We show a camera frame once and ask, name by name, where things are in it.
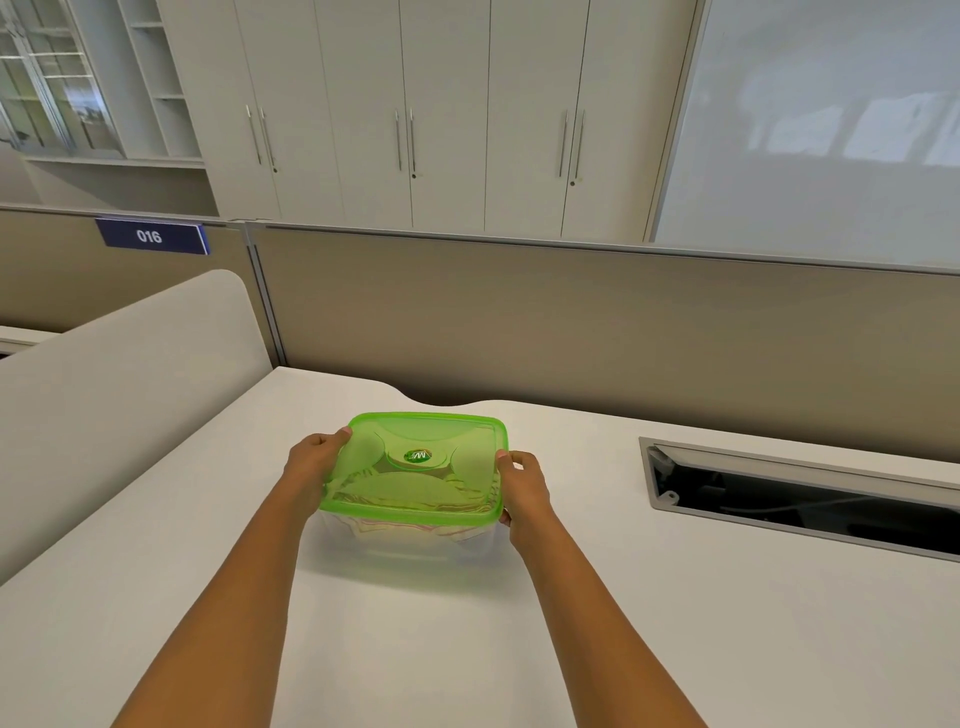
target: blue sign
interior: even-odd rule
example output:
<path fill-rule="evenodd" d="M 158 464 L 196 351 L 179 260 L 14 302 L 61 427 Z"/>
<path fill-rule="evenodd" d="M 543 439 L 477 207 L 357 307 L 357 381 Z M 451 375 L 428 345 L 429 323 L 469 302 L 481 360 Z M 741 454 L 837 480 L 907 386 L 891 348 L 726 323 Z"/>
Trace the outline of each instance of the blue sign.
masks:
<path fill-rule="evenodd" d="M 204 226 L 196 223 L 98 217 L 97 227 L 104 242 L 111 248 L 210 255 Z"/>

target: logo sticker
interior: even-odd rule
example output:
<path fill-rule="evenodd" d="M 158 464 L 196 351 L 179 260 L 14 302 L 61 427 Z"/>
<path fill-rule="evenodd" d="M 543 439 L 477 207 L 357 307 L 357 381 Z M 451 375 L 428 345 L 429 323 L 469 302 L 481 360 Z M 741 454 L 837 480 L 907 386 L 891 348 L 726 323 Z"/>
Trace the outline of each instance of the logo sticker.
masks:
<path fill-rule="evenodd" d="M 425 463 L 431 457 L 433 457 L 433 453 L 428 449 L 412 449 L 403 456 L 403 459 L 408 463 L 414 463 L 416 465 Z"/>

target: cable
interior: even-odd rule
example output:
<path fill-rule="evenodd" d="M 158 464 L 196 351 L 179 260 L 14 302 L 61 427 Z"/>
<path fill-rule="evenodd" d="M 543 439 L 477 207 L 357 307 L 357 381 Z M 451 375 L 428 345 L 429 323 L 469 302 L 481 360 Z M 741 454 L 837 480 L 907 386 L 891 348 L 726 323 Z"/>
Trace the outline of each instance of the cable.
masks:
<path fill-rule="evenodd" d="M 779 508 L 731 508 L 730 506 L 721 505 L 721 511 L 727 511 L 728 513 L 784 513 L 786 511 L 802 511 L 805 508 L 820 508 L 825 505 L 840 505 L 841 503 L 857 503 L 860 500 L 875 500 L 876 496 L 858 496 L 858 497 L 845 497 L 839 498 L 837 500 L 823 500 L 819 503 L 804 503 L 802 505 L 783 505 Z"/>

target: plastic food container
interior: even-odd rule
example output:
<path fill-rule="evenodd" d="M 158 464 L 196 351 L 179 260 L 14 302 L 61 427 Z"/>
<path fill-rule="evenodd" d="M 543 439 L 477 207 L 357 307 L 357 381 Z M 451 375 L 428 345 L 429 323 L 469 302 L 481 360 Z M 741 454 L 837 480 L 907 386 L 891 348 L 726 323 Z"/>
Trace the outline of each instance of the plastic food container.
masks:
<path fill-rule="evenodd" d="M 490 417 L 372 412 L 350 422 L 320 509 L 339 546 L 385 556 L 469 558 L 492 545 L 503 510 Z"/>

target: green lid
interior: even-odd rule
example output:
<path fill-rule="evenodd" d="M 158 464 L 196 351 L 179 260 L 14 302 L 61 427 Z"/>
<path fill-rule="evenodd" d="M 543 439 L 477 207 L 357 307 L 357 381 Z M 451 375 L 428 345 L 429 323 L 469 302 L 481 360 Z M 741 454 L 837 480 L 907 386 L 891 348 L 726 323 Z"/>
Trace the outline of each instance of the green lid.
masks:
<path fill-rule="evenodd" d="M 320 509 L 360 519 L 481 526 L 503 510 L 495 454 L 507 428 L 492 417 L 370 412 L 350 422 Z"/>

